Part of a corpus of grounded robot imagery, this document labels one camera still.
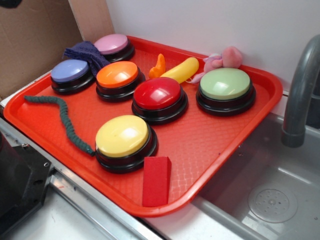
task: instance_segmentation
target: plush toy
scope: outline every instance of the plush toy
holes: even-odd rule
[[[199,83],[206,73],[218,68],[237,69],[241,66],[242,59],[240,51],[234,46],[227,47],[223,50],[222,54],[213,53],[209,57],[203,59],[205,62],[203,72],[196,74],[191,81],[188,81],[188,83]]]

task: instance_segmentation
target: red tray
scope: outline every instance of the red tray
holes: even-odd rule
[[[199,72],[203,70],[204,55],[136,37],[129,36],[129,39],[136,50],[131,61],[147,78],[160,53],[165,57],[167,70],[190,56],[198,58]],[[189,203],[280,100],[283,88],[274,75],[248,66],[240,69],[250,76],[256,89],[256,101],[248,111],[228,117],[204,113],[196,103],[198,85],[184,82],[181,86],[189,100],[186,113],[174,122],[153,126],[159,141],[157,156],[168,156],[172,162],[168,204],[158,207],[142,206],[143,169],[126,174],[105,171],[94,157],[69,141],[57,105],[29,103],[24,100],[24,95],[62,97],[68,105],[75,132],[93,149],[96,133],[104,123],[117,116],[132,115],[131,100],[121,103],[101,101],[95,84],[77,94],[56,95],[48,74],[9,101],[4,116],[128,213],[138,217],[157,217]]]

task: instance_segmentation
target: green rope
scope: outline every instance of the green rope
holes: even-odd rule
[[[24,96],[24,99],[31,103],[40,103],[40,104],[58,104],[60,107],[60,118],[65,127],[67,137],[73,142],[80,150],[86,152],[90,156],[95,155],[95,151],[92,148],[82,141],[75,133],[74,126],[71,123],[70,118],[68,117],[68,106],[66,102],[56,96]]]

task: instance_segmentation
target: button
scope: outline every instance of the button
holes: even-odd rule
[[[102,55],[116,53],[128,44],[128,38],[123,34],[110,34],[103,36],[94,43],[94,46]]]
[[[51,71],[51,78],[57,83],[65,83],[79,78],[89,70],[86,61],[68,59],[60,62]]]
[[[140,84],[134,91],[136,104],[147,110],[164,109],[179,100],[180,84],[169,77],[150,79]]]
[[[144,120],[134,115],[123,115],[109,120],[98,130],[95,144],[105,156],[122,158],[143,147],[148,136]]]
[[[120,88],[138,76],[138,67],[131,61],[117,61],[103,67],[97,74],[98,83],[109,89]]]
[[[250,87],[250,77],[237,68],[218,68],[206,73],[200,87],[205,96],[215,100],[231,100],[244,95]]]

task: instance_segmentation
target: sink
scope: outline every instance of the sink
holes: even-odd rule
[[[307,127],[304,145],[289,148],[282,123],[270,113],[193,203],[228,219],[245,239],[320,238],[320,131]]]

